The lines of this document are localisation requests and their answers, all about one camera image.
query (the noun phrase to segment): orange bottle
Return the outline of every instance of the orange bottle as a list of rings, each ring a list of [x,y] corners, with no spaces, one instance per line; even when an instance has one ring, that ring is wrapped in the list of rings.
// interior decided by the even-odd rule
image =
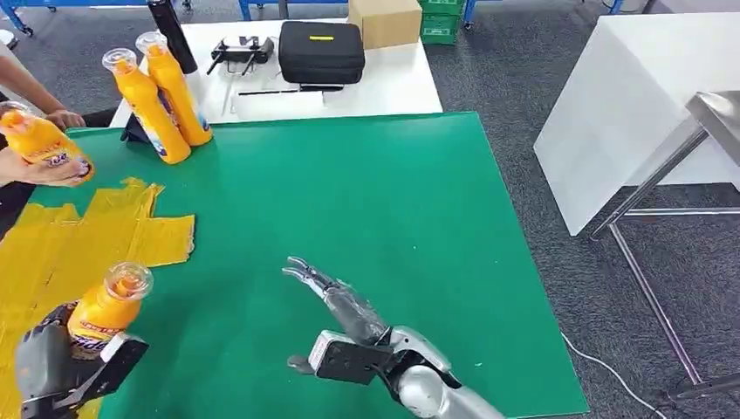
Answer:
[[[136,38],[136,47],[147,56],[149,76],[164,93],[185,141],[191,146],[209,142],[213,130],[198,110],[180,64],[167,47],[167,38],[159,32],[144,32]]]
[[[52,122],[37,117],[17,102],[0,104],[0,113],[0,132],[5,135],[8,147],[24,160],[51,168],[78,161],[80,181],[93,177],[95,170],[90,159]]]
[[[160,158],[169,164],[187,159],[190,146],[161,102],[157,85],[136,66],[136,54],[116,48],[103,56],[103,66],[113,73],[120,94],[131,105]]]
[[[93,360],[118,332],[126,330],[141,308],[141,299],[152,290],[152,272],[130,262],[108,271],[103,284],[88,291],[67,322],[72,358]]]

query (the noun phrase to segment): black cylinder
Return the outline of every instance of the black cylinder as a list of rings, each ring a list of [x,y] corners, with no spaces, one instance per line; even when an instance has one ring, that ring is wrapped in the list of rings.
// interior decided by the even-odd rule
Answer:
[[[193,52],[190,51],[185,34],[182,33],[180,20],[175,14],[175,7],[170,0],[147,0],[152,17],[157,23],[162,35],[167,37],[167,46],[175,56],[184,74],[190,74],[198,70]]]

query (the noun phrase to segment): green mat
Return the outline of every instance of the green mat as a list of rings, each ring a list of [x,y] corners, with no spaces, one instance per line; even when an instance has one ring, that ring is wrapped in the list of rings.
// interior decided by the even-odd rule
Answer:
[[[154,269],[131,332],[151,348],[103,419],[409,418],[369,387],[294,374],[323,303],[281,274],[288,255],[352,284],[385,320],[425,334],[509,417],[587,410],[475,113],[217,126],[177,166],[120,130],[72,134],[98,173],[33,202],[86,207],[135,176],[165,185],[155,216],[196,214],[186,264]]]

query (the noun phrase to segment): black case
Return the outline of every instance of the black case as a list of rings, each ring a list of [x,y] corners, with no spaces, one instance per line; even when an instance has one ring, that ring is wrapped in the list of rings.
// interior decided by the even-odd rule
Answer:
[[[280,31],[278,59],[288,83],[357,83],[365,68],[360,28],[354,24],[285,22]]]

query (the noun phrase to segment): robotic hand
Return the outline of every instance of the robotic hand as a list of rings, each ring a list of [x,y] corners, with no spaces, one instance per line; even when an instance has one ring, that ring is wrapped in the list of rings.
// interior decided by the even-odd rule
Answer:
[[[283,272],[308,285],[329,307],[345,334],[324,330],[308,357],[288,365],[301,374],[367,385],[377,375],[396,402],[415,416],[438,419],[503,419],[488,402],[464,387],[444,355],[419,333],[388,326],[347,284],[329,278],[300,258]]]
[[[77,303],[64,304],[25,334],[16,348],[22,419],[73,419],[85,403],[115,392],[149,346],[117,334],[95,361],[72,358],[67,321]]]

